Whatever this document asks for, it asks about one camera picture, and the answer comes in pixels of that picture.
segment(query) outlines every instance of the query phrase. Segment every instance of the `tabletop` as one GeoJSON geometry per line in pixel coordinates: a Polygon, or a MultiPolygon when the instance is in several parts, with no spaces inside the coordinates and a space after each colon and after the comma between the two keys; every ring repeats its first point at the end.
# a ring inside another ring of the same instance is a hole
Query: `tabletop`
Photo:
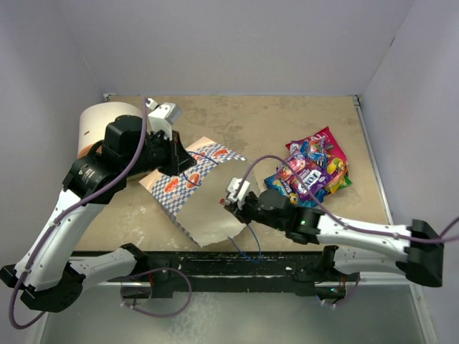
{"type": "MultiPolygon", "coordinates": [[[[115,96],[110,101],[141,107],[140,96],[115,96]]],[[[325,198],[335,214],[360,221],[386,224],[372,162],[352,97],[306,96],[156,96],[156,102],[177,104],[182,114],[174,124],[185,147],[206,136],[240,153],[249,161],[265,154],[286,158],[286,143],[313,135],[328,126],[345,152],[353,185],[325,198]]],[[[255,167],[260,188],[271,176],[277,161],[263,161],[255,167]]],[[[155,199],[137,180],[113,200],[89,226],[77,251],[112,251],[132,242],[143,251],[234,251],[229,240],[199,247],[162,213],[155,199]]],[[[321,245],[300,245],[284,233],[254,224],[263,251],[313,251],[321,245]]],[[[242,250],[256,251],[250,231],[235,237],[242,250]]]]}

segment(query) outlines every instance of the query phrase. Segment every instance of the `red logo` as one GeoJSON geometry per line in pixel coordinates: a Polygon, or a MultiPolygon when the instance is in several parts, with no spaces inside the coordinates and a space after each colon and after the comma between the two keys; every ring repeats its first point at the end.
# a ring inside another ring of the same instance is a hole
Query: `red logo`
{"type": "Polygon", "coordinates": [[[171,181],[169,181],[166,185],[166,187],[164,188],[164,192],[166,194],[169,194],[171,193],[173,190],[175,190],[177,188],[177,186],[179,185],[179,179],[177,177],[174,177],[172,178],[171,181]]]}
{"type": "Polygon", "coordinates": [[[199,179],[201,178],[201,176],[199,175],[199,173],[193,173],[192,175],[190,175],[190,177],[188,178],[189,181],[186,182],[186,187],[187,188],[194,188],[195,186],[198,186],[199,185],[199,179]]]}
{"type": "Polygon", "coordinates": [[[216,158],[217,156],[221,156],[223,154],[228,154],[228,153],[229,153],[228,150],[226,148],[223,148],[223,149],[218,150],[214,154],[212,154],[212,157],[216,158]]]}
{"type": "Polygon", "coordinates": [[[194,155],[194,160],[199,161],[202,159],[202,156],[206,155],[206,152],[200,152],[199,154],[193,154],[194,155]]]}

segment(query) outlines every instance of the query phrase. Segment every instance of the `popcorn bag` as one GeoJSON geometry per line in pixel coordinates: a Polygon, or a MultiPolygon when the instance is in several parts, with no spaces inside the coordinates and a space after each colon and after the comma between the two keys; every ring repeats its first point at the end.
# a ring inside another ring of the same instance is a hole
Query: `popcorn bag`
{"type": "MultiPolygon", "coordinates": [[[[245,225],[219,202],[227,196],[231,179],[241,178],[250,164],[233,150],[205,137],[186,150],[197,160],[194,167],[172,177],[154,171],[140,181],[141,185],[159,202],[170,220],[199,246],[236,236],[245,225]]],[[[250,190],[259,195],[253,173],[247,180],[250,190]]]]}

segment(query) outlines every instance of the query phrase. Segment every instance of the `candy bag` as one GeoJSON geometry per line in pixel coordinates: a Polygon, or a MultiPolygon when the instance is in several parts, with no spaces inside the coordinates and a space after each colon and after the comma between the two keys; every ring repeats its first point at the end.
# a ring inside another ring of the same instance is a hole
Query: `candy bag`
{"type": "MultiPolygon", "coordinates": [[[[307,185],[309,191],[314,195],[323,189],[324,186],[331,180],[331,176],[312,161],[308,161],[305,168],[299,170],[298,175],[307,185]]],[[[305,202],[311,200],[311,196],[309,196],[307,190],[303,187],[303,185],[301,185],[300,181],[295,176],[291,176],[288,183],[296,192],[300,201],[305,202]]]]}
{"type": "MultiPolygon", "coordinates": [[[[296,173],[303,170],[310,162],[299,150],[295,150],[293,154],[286,159],[286,161],[296,173]]],[[[276,172],[284,181],[288,181],[288,179],[293,175],[292,171],[285,164],[280,165],[276,169],[276,172]]]]}
{"type": "Polygon", "coordinates": [[[329,156],[327,173],[331,176],[330,182],[325,186],[328,192],[334,194],[340,189],[342,180],[347,172],[347,165],[340,159],[329,156]]]}
{"type": "MultiPolygon", "coordinates": [[[[272,176],[267,177],[265,179],[265,184],[267,188],[278,190],[282,195],[287,196],[290,199],[290,202],[292,204],[295,204],[298,206],[305,206],[307,208],[313,208],[314,206],[317,206],[317,203],[313,200],[306,201],[306,202],[298,201],[297,194],[293,192],[290,185],[288,185],[286,181],[283,181],[282,178],[277,173],[272,176]]],[[[327,191],[322,189],[316,194],[316,197],[322,203],[326,194],[327,194],[327,191]]]]}
{"type": "Polygon", "coordinates": [[[325,141],[326,141],[325,149],[326,149],[327,154],[340,158],[344,163],[347,163],[346,154],[344,154],[341,147],[336,142],[329,127],[325,127],[324,129],[318,131],[314,135],[308,136],[307,138],[304,138],[303,140],[291,141],[290,143],[287,143],[285,147],[287,147],[287,149],[290,151],[290,154],[291,154],[292,152],[296,150],[300,150],[305,142],[309,142],[311,140],[320,140],[322,138],[325,138],[325,141]]]}
{"type": "Polygon", "coordinates": [[[301,153],[306,154],[309,160],[312,160],[317,166],[323,169],[327,166],[326,140],[305,141],[301,146],[301,153]]]}
{"type": "Polygon", "coordinates": [[[339,180],[338,190],[341,190],[342,188],[347,188],[348,186],[351,186],[351,185],[352,185],[351,179],[349,179],[348,175],[345,174],[343,178],[339,180]]]}

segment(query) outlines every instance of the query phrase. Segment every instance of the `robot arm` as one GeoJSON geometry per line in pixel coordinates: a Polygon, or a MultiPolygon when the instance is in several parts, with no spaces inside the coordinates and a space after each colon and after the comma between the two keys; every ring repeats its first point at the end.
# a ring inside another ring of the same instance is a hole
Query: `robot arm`
{"type": "MultiPolygon", "coordinates": [[[[180,109],[170,103],[158,105],[152,99],[148,100],[148,106],[153,111],[148,116],[153,132],[147,134],[140,157],[128,176],[154,169],[169,176],[178,176],[196,164],[183,148],[179,133],[171,129],[180,109]]],[[[107,125],[104,140],[96,143],[87,156],[72,164],[48,224],[32,248],[17,264],[0,270],[0,278],[9,287],[17,283],[30,255],[57,216],[110,183],[128,165],[140,134],[140,118],[120,116],[107,125]]],[[[70,255],[87,227],[113,195],[126,187],[128,176],[90,203],[69,213],[57,224],[22,283],[21,289],[24,292],[21,300],[28,308],[59,312],[69,307],[84,290],[141,269],[146,255],[132,244],[123,245],[103,256],[69,262],[70,255]]]]}
{"type": "Polygon", "coordinates": [[[222,200],[226,210],[239,221],[256,221],[285,232],[299,244],[332,244],[324,249],[327,268],[341,274],[355,272],[393,272],[403,274],[409,281],[428,287],[443,283],[443,244],[420,244],[400,239],[398,235],[423,239],[438,238],[424,221],[413,220],[411,226],[381,225],[340,218],[348,225],[391,236],[363,234],[337,224],[322,210],[294,206],[288,197],[276,190],[267,190],[259,197],[248,192],[248,182],[236,195],[241,179],[233,178],[222,200]]]}

